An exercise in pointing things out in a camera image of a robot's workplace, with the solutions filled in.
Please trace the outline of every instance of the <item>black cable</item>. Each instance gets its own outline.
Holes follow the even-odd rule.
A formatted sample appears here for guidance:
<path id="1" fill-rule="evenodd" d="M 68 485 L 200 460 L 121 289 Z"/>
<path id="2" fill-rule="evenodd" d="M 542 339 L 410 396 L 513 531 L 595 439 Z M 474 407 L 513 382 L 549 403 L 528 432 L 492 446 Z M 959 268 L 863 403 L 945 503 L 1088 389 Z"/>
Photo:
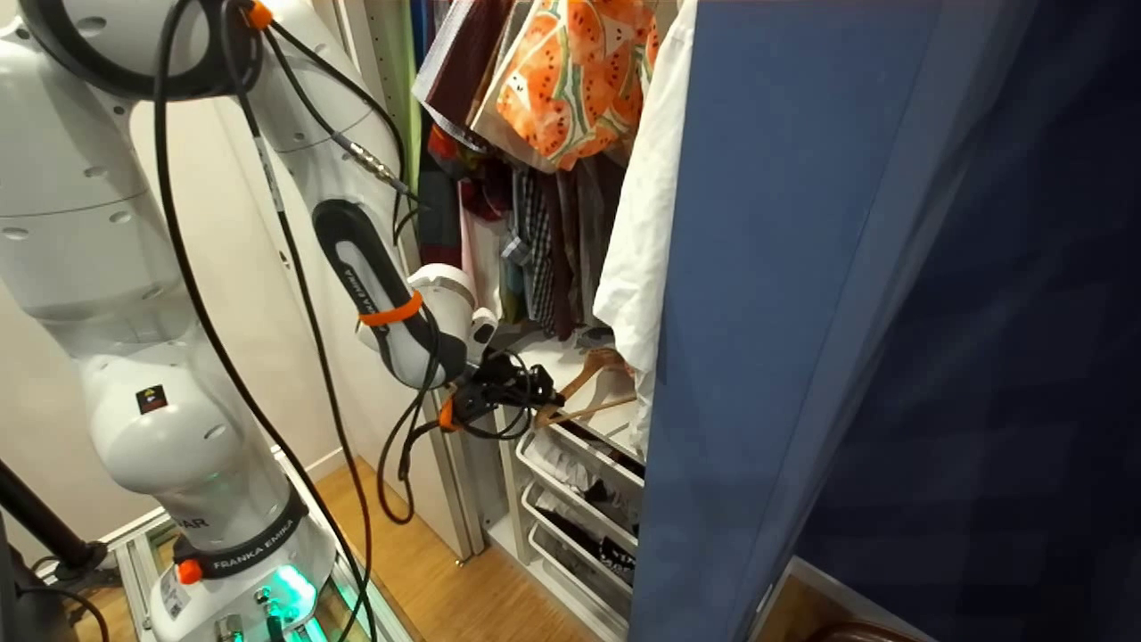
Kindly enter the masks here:
<path id="1" fill-rule="evenodd" d="M 317 364 L 321 364 L 321 385 L 324 385 L 324 396 L 328 396 L 332 428 L 335 428 L 335 439 L 342 446 L 346 464 L 349 464 L 357 510 L 360 510 L 360 521 L 364 521 L 364 567 L 357 567 L 357 560 L 353 560 L 357 603 L 349 610 L 346 628 L 339 631 L 339 638 L 346 638 L 353 631 L 353 621 L 357 621 L 360 606 L 367 603 L 371 549 L 374 549 L 371 546 L 371 539 L 374 539 L 371 535 L 371 510 L 367 510 L 364 482 L 360 482 L 360 471 L 357 471 L 357 453 L 353 453 L 353 442 L 349 442 L 349 432 L 346 432 L 342 403 L 339 403 L 339 392 L 335 392 L 335 382 L 332 382 L 328 342 L 324 342 L 324 328 L 317 321 L 310 278 L 307 278 L 303 257 L 296 250 L 296 235 L 292 235 L 292 225 L 289 225 L 289 214 L 285 214 L 285 203 L 282 203 L 282 189 L 278 189 L 278 178 L 275 178 L 275 168 L 271 168 L 271 157 L 267 157 L 267 143 L 260 136 L 260 121 L 253 114 L 253 103 L 250 103 L 250 86 L 239 78 L 239 64 L 235 64 L 235 50 L 232 50 L 228 36 L 221 36 L 221 54 L 225 54 L 225 68 L 228 68 L 228 78 L 232 78 L 235 100 L 242 107 L 246 128 L 253 136 L 264 182 L 267 182 L 271 200 L 275 200 L 275 214 L 278 214 L 282 235 L 285 235 L 289 260 L 296 268 L 296 289 L 300 289 L 300 300 L 303 300 L 303 310 L 307 310 L 307 325 L 310 325 L 310 339 L 314 339 L 314 353 L 317 353 Z M 374 610 L 367 606 L 364 617 L 367 617 L 367 638 L 378 638 Z"/>
<path id="2" fill-rule="evenodd" d="M 417 221 L 417 207 L 410 207 L 399 221 L 396 221 L 396 228 L 392 228 L 392 246 L 399 246 L 399 235 L 403 235 L 403 228 L 410 225 L 410 221 Z"/>
<path id="3" fill-rule="evenodd" d="M 403 439 L 403 453 L 399 453 L 399 478 L 410 478 L 410 471 L 414 471 L 414 446 L 428 435 L 428 432 L 435 432 L 439 424 L 435 421 L 428 421 L 428 424 L 417 424 L 406 439 Z"/>
<path id="4" fill-rule="evenodd" d="M 371 157 L 360 157 L 364 146 L 357 146 L 353 139 L 346 139 L 342 132 L 335 132 L 335 128 L 328 125 L 328 118 L 314 107 L 310 93 L 300 86 L 300 78 L 296 78 L 289 57 L 282 54 L 275 32 L 278 32 L 289 46 L 296 46 L 303 57 L 310 57 L 324 75 L 332 75 L 339 86 L 346 86 L 364 107 L 371 107 L 371 111 L 385 121 L 385 128 L 389 128 L 389 136 L 392 136 L 392 146 L 396 146 L 396 178 L 374 171 L 374 161 L 371 161 Z M 389 210 L 389 218 L 392 218 L 392 225 L 396 225 L 399 196 L 417 200 L 417 193 L 406 185 L 403 136 L 399 136 L 392 114 L 389 114 L 374 96 L 367 96 L 349 75 L 342 75 L 339 68 L 332 68 L 317 50 L 310 50 L 307 43 L 300 43 L 285 25 L 275 21 L 271 32 L 267 32 L 267 43 L 271 43 L 275 61 L 282 64 L 292 93 L 296 93 L 300 103 L 310 111 L 310 118 L 317 121 L 317 128 L 321 128 L 342 153 L 349 153 L 357 164 L 364 164 L 364 168 L 374 171 L 385 185 L 396 189 L 396 193 L 392 193 L 392 210 Z"/>
<path id="5" fill-rule="evenodd" d="M 378 457 L 378 503 L 382 503 L 382 510 L 385 510 L 385 517 L 389 517 L 392 524 L 410 524 L 410 521 L 417 517 L 417 496 L 414 496 L 406 464 L 399 460 L 399 471 L 396 471 L 396 482 L 403 485 L 403 496 L 406 496 L 406 514 L 396 514 L 396 506 L 389 503 L 385 471 L 389 471 L 389 457 L 392 457 L 392 446 L 396 446 L 399 432 L 403 432 L 406 424 L 410 424 L 410 432 L 414 432 L 414 424 L 417 424 L 417 417 L 421 417 L 421 407 L 424 407 L 424 399 L 428 399 L 428 389 L 431 389 L 435 371 L 439 371 L 439 360 L 435 360 L 435 353 L 428 353 L 424 382 L 421 382 L 417 396 L 403 407 L 403 414 L 396 417 L 392 432 L 385 435 L 382 457 Z"/>
<path id="6" fill-rule="evenodd" d="M 310 100 L 310 93 L 300 86 L 289 57 L 282 54 L 275 32 L 264 32 L 264 43 L 275 50 L 275 61 L 285 71 L 289 89 L 296 93 L 296 100 L 307 107 L 307 114 L 317 121 L 317 128 L 342 150 L 349 153 L 360 168 L 367 168 L 371 175 L 378 175 L 385 185 L 392 185 L 396 193 L 414 196 L 410 185 L 403 185 L 396 175 L 378 171 L 378 157 L 371 150 L 364 150 L 360 143 L 353 143 L 349 136 L 335 132 L 332 121 L 317 111 L 317 103 Z"/>
<path id="7" fill-rule="evenodd" d="M 531 407 L 521 407 L 503 432 L 485 432 L 485 428 L 474 428 L 474 424 L 460 424 L 460 428 L 464 428 L 467 435 L 474 435 L 474 439 L 517 442 L 517 439 L 524 439 L 528 428 L 531 428 L 531 417 L 528 417 L 528 414 L 531 414 Z"/>
<path id="8" fill-rule="evenodd" d="M 328 78 L 335 78 L 342 89 L 349 89 L 364 107 L 371 107 L 396 146 L 396 161 L 399 161 L 399 182 L 406 185 L 406 168 L 403 168 L 403 136 L 396 128 L 396 118 L 364 89 L 357 86 L 349 75 L 342 75 L 339 68 L 332 68 L 317 50 L 310 50 L 303 39 L 296 39 L 282 21 L 271 25 L 292 50 L 300 50 L 303 57 L 310 57 Z"/>
<path id="9" fill-rule="evenodd" d="M 25 596 L 64 596 L 64 599 L 71 599 L 78 610 L 86 610 L 86 613 L 96 617 L 100 638 L 111 642 L 107 617 L 103 617 L 103 610 L 100 610 L 93 599 L 86 599 L 86 596 L 78 596 L 78 592 L 68 592 L 68 589 L 57 589 L 57 585 L 36 585 L 36 589 L 25 589 Z"/>
<path id="10" fill-rule="evenodd" d="M 321 517 L 328 521 L 335 542 L 346 549 L 349 556 L 349 542 L 342 535 L 342 528 L 335 524 L 332 510 L 324 506 L 321 492 L 314 489 L 307 467 L 296 460 L 296 453 L 289 449 L 289 442 L 282 439 L 282 432 L 267 421 L 267 414 L 260 410 L 260 403 L 253 399 L 246 378 L 239 375 L 239 367 L 232 364 L 214 321 L 210 321 L 210 310 L 207 310 L 207 300 L 200 292 L 200 282 L 196 282 L 196 271 L 189 264 L 189 250 L 185 250 L 185 239 L 182 239 L 182 221 L 178 221 L 178 207 L 175 207 L 175 182 L 171 182 L 171 125 L 168 125 L 168 78 L 171 78 L 171 54 L 175 54 L 175 32 L 178 32 L 178 21 L 185 14 L 193 0 L 178 0 L 168 18 L 164 18 L 164 32 L 160 32 L 160 50 L 157 50 L 157 71 L 153 71 L 153 161 L 157 161 L 157 189 L 160 189 L 160 210 L 164 210 L 164 221 L 168 221 L 168 235 L 171 235 L 171 253 L 178 260 L 178 271 L 185 278 L 185 292 L 189 292 L 189 303 L 200 317 L 200 328 L 207 335 L 207 342 L 214 346 L 225 375 L 232 378 L 232 385 L 239 389 L 242 403 L 250 407 L 250 414 L 257 417 L 257 424 L 264 428 L 264 435 L 282 449 L 282 457 L 289 460 L 289 467 L 296 471 L 296 478 L 307 485 L 307 492 L 314 496 Z"/>

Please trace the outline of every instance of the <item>blue fabric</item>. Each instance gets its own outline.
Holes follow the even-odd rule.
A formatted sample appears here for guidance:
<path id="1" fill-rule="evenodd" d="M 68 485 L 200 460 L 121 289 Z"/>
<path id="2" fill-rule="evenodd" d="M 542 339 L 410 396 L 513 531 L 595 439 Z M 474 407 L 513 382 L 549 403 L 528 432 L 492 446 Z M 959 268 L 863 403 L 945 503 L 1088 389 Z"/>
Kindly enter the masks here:
<path id="1" fill-rule="evenodd" d="M 435 36 L 435 11 L 431 0 L 410 0 L 414 4 L 414 61 L 421 68 L 421 61 L 428 57 L 431 36 Z"/>
<path id="2" fill-rule="evenodd" d="M 802 539 L 938 638 L 1141 638 L 1137 32 L 1038 11 Z"/>
<path id="3" fill-rule="evenodd" d="M 631 638 L 749 635 L 995 21 L 941 0 L 702 4 Z"/>

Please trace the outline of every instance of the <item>hanging clothes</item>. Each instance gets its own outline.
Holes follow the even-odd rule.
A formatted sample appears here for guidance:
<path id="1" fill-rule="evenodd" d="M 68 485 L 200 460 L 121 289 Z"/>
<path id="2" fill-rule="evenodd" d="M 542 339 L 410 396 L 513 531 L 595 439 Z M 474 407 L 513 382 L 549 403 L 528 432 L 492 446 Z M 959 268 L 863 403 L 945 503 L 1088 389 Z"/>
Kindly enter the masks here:
<path id="1" fill-rule="evenodd" d="M 542 332 L 556 339 L 571 339 L 581 325 L 574 314 L 574 268 L 567 260 L 567 210 L 560 210 L 560 185 L 556 178 L 538 178 L 538 228 L 542 228 L 542 253 L 535 264 L 531 282 L 531 317 Z"/>
<path id="2" fill-rule="evenodd" d="M 638 371 L 642 399 L 653 396 L 667 296 L 695 14 L 699 0 L 685 0 L 660 46 L 595 292 L 595 317 L 613 328 L 620 357 Z"/>
<path id="3" fill-rule="evenodd" d="M 488 96 L 542 168 L 571 171 L 638 132 L 653 57 L 649 0 L 535 0 Z"/>
<path id="4" fill-rule="evenodd" d="M 574 264 L 578 264 L 578 310 L 592 310 L 595 289 L 603 278 L 603 189 L 599 189 L 599 168 L 595 161 L 578 164 L 574 182 L 567 185 L 574 210 L 578 210 L 578 228 L 574 228 Z"/>
<path id="5" fill-rule="evenodd" d="M 510 239 L 503 246 L 503 275 L 499 275 L 503 328 L 517 328 L 531 317 L 528 292 L 542 260 L 535 171 L 513 171 L 510 193 L 513 193 Z"/>
<path id="6" fill-rule="evenodd" d="M 478 307 L 499 310 L 499 257 L 510 239 L 510 210 L 496 203 L 496 171 L 460 182 L 464 271 Z"/>

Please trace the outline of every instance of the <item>closet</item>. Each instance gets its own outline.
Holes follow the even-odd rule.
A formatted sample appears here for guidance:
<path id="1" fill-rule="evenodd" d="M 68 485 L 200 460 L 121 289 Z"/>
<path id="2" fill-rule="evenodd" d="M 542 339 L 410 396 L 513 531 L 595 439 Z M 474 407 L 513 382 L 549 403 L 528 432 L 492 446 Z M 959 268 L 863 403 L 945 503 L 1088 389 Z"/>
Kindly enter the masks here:
<path id="1" fill-rule="evenodd" d="M 592 378 L 499 446 L 492 542 L 599 638 L 756 635 L 1038 4 L 692 7 L 653 396 Z M 585 353 L 521 350 L 560 385 Z"/>
<path id="2" fill-rule="evenodd" d="M 453 228 L 449 207 L 421 207 L 421 257 L 460 264 L 499 317 L 496 342 L 567 396 L 496 457 L 474 457 L 503 471 L 503 503 L 488 499 L 481 521 L 599 638 L 624 638 L 635 603 L 695 4 L 677 11 L 453 0 L 414 82 L 424 171 L 456 178 L 421 182 L 421 200 L 456 193 L 460 210 Z M 503 407 L 496 421 L 517 435 L 528 417 Z"/>

